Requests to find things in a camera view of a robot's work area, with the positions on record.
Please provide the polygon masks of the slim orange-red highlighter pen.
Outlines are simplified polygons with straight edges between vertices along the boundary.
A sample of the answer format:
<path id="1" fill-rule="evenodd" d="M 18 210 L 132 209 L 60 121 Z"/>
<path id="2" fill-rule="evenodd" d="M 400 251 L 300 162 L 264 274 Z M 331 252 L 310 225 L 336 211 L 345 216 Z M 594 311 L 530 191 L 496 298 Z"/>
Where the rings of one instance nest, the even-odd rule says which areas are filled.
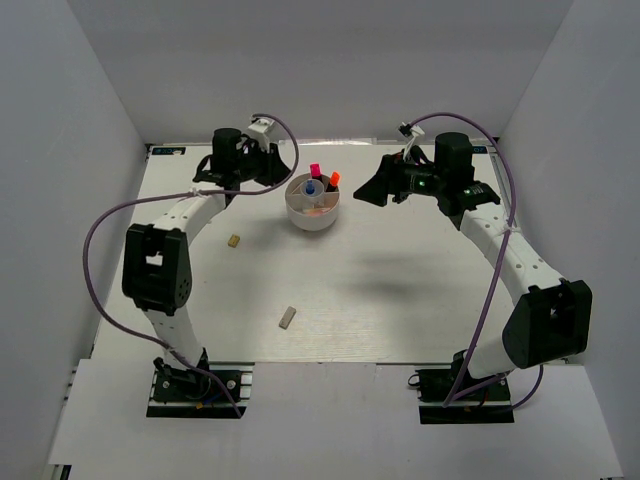
<path id="1" fill-rule="evenodd" d="M 308 217 L 316 217 L 316 216 L 323 216 L 323 215 L 327 214 L 330 211 L 331 211 L 331 209 L 330 208 L 326 208 L 326 207 L 324 207 L 324 208 L 309 208 L 309 209 L 304 209 L 302 211 L 302 213 L 305 216 L 308 216 Z"/>

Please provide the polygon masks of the black highlighter orange cap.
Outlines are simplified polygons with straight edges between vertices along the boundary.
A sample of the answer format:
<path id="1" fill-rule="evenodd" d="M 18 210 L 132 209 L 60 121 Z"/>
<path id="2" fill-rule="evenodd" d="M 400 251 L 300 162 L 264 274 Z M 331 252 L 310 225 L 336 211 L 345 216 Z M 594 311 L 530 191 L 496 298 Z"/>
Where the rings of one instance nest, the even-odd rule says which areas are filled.
<path id="1" fill-rule="evenodd" d="M 341 175 L 337 171 L 334 171 L 329 178 L 329 182 L 326 187 L 326 192 L 331 193 L 331 192 L 337 191 L 340 179 L 341 179 Z"/>

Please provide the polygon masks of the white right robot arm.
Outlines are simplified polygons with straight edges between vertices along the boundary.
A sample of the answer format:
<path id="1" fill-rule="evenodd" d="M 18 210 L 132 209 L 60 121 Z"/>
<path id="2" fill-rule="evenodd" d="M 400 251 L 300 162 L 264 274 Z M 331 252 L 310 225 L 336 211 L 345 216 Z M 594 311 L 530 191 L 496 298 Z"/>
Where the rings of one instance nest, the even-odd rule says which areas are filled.
<path id="1" fill-rule="evenodd" d="M 498 194 L 475 177 L 473 154 L 467 135 L 442 133 L 432 159 L 418 146 L 387 154 L 353 194 L 379 207 L 412 194 L 435 198 L 439 210 L 499 272 L 514 310 L 502 331 L 466 350 L 462 358 L 468 364 L 451 374 L 453 390 L 466 399 L 484 391 L 488 377 L 584 352 L 593 301 L 584 281 L 568 280 L 508 226 Z"/>

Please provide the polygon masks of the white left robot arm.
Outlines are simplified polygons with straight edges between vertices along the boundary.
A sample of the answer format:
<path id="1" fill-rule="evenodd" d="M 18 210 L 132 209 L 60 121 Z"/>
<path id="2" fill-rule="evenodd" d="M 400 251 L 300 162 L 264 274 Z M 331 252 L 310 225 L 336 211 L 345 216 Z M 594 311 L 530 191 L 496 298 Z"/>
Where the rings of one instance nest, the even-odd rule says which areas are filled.
<path id="1" fill-rule="evenodd" d="M 181 369 L 176 384 L 191 399 L 209 392 L 212 377 L 199 366 L 205 349 L 186 307 L 193 289 L 189 246 L 229 207 L 243 183 L 271 191 L 291 176 L 279 147 L 269 140 L 273 126 L 272 120 L 258 117 L 245 132 L 215 130 L 212 152 L 196 167 L 189 195 L 154 222 L 133 224 L 126 233 L 123 293 L 152 324 L 163 344 L 164 363 Z"/>

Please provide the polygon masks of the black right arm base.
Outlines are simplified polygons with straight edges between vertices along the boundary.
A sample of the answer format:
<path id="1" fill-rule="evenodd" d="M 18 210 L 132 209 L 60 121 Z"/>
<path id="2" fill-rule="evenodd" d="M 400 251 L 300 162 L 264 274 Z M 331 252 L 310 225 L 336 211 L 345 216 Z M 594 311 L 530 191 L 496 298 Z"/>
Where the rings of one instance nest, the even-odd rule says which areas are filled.
<path id="1" fill-rule="evenodd" d="M 416 370 L 407 380 L 417 393 L 421 425 L 512 424 L 511 394 L 505 379 L 442 406 L 454 379 L 444 368 Z"/>

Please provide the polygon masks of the small blue-capped clear bottle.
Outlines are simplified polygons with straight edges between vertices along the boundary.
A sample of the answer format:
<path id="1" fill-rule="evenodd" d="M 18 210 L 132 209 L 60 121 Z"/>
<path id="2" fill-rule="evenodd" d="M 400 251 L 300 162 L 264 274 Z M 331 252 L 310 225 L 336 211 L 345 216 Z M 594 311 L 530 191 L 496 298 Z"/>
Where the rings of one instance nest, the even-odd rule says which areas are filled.
<path id="1" fill-rule="evenodd" d="M 313 179 L 309 179 L 304 187 L 304 194 L 307 197 L 314 197 L 316 195 L 316 185 Z"/>

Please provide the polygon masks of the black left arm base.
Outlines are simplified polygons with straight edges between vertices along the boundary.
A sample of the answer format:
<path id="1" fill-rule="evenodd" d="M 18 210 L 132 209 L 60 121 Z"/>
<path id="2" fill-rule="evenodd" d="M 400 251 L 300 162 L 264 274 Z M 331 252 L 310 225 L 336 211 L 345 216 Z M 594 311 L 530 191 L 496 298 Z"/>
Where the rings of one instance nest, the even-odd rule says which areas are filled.
<path id="1" fill-rule="evenodd" d="M 249 403 L 253 383 L 253 363 L 209 362 L 208 369 L 225 385 L 240 414 L 223 389 L 211 378 L 191 370 L 154 362 L 154 376 L 146 408 L 147 418 L 239 419 Z"/>

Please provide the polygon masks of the black highlighter pink cap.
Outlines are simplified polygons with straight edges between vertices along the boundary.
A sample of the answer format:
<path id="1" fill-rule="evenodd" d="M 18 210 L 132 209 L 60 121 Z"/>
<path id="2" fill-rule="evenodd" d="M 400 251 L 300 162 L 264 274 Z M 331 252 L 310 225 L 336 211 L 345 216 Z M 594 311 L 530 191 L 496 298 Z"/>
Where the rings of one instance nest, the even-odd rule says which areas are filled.
<path id="1" fill-rule="evenodd" d="M 310 165 L 310 174 L 311 174 L 311 178 L 314 180 L 318 180 L 318 181 L 322 181 L 323 180 L 323 175 L 321 172 L 321 168 L 320 165 L 318 163 L 312 163 Z"/>

